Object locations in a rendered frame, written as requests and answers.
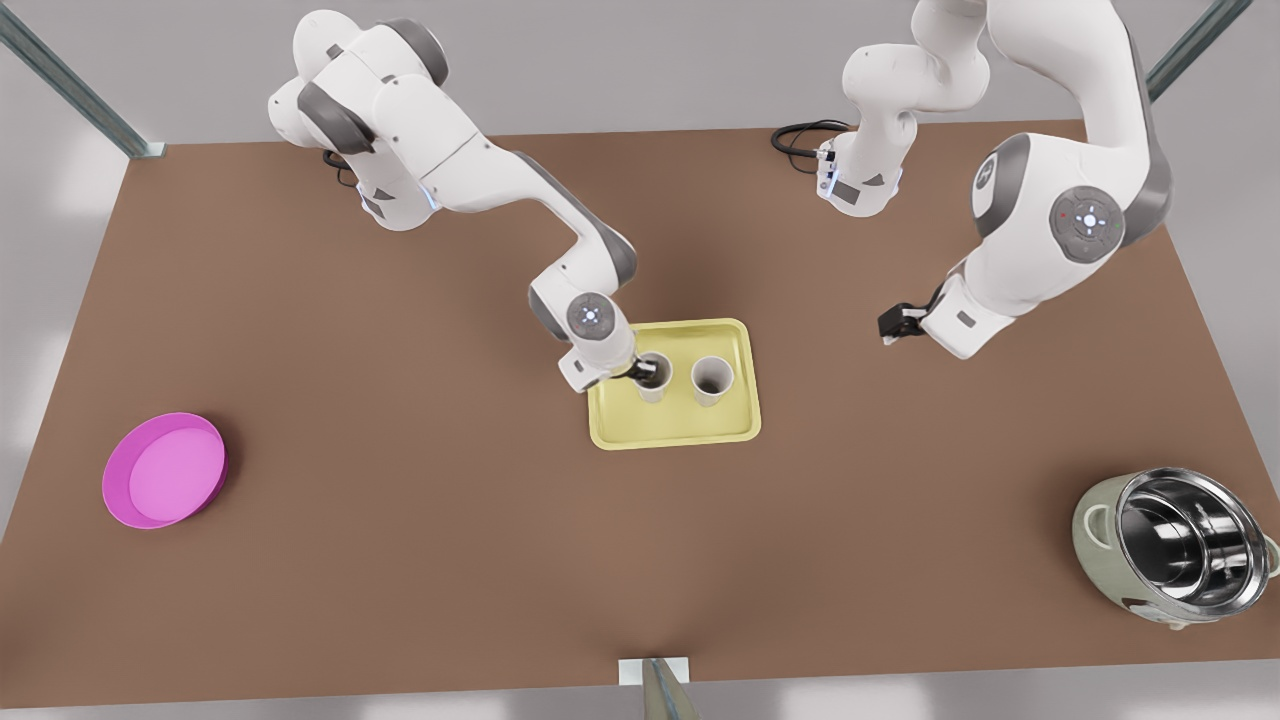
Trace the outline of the white IKEA cup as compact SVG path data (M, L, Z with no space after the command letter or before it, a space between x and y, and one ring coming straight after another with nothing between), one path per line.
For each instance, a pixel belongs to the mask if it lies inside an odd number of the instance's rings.
M733 366L724 357L699 357L690 372L695 401L701 407L712 407L732 388Z
M649 351L637 355L636 361L654 361L658 364L658 377L652 383L641 384L634 380L641 400L646 404L658 404L666 396L666 389L673 374L671 360L662 352Z

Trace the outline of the yellow rectangular tray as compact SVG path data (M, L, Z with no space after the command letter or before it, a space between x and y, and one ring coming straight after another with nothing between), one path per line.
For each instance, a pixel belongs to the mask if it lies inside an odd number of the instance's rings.
M634 324L640 352L664 354L669 383L657 402L643 398L630 379L607 380L588 391L591 441L603 450L714 445L753 439L762 428L758 383L745 324L733 318ZM733 383L710 406L698 402L692 369L703 357L722 357Z

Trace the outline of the grey-green steel pot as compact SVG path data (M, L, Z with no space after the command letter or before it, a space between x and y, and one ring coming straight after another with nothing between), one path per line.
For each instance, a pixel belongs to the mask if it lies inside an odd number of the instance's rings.
M1280 577L1280 543L1230 489L1185 468L1093 486L1076 503L1071 538L1100 593L1172 630L1234 618Z

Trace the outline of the pink round bowl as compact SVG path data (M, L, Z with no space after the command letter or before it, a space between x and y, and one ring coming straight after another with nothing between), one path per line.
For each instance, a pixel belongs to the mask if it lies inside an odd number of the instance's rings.
M111 451L102 470L102 501L125 527L169 527L207 507L228 468L225 442L210 420L163 414L137 425Z

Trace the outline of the silver frame post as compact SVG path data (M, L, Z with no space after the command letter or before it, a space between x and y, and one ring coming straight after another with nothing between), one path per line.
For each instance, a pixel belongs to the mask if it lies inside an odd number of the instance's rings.
M689 657L621 659L620 685L643 688L644 720L701 720L686 692Z
M1148 100L1155 104L1253 1L1213 0L1147 73Z
M9 6L0 0L0 44L20 59L41 81L76 109L95 129L129 159L161 158L163 142L143 138L96 94Z

